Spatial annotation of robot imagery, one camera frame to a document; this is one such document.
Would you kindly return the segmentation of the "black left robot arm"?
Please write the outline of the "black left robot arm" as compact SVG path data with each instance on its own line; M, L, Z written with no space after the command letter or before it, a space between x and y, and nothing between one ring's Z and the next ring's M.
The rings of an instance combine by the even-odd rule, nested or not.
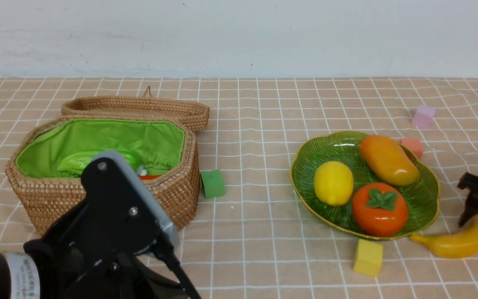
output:
M88 263L75 247L42 240L25 243L23 252L0 251L0 299L199 298L184 274L172 281L121 252Z

